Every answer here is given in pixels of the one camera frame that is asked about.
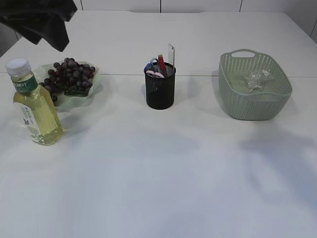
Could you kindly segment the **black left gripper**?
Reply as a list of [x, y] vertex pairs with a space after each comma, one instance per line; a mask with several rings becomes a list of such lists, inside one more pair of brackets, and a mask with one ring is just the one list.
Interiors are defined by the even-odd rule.
[[72, 0], [2, 0], [0, 22], [35, 45], [44, 39], [63, 52], [69, 44], [65, 22], [76, 11]]

